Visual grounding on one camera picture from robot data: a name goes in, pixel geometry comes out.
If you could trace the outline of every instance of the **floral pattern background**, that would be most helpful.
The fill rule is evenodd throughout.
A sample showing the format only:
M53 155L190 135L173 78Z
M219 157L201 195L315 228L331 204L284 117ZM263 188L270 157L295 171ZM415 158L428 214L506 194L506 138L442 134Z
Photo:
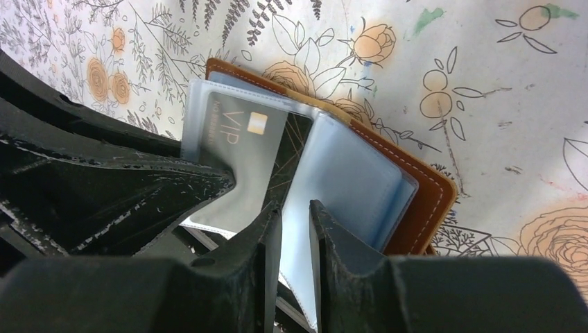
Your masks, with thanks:
M0 0L0 45L73 102L173 139L222 58L453 178L441 255L539 255L588 298L588 3Z

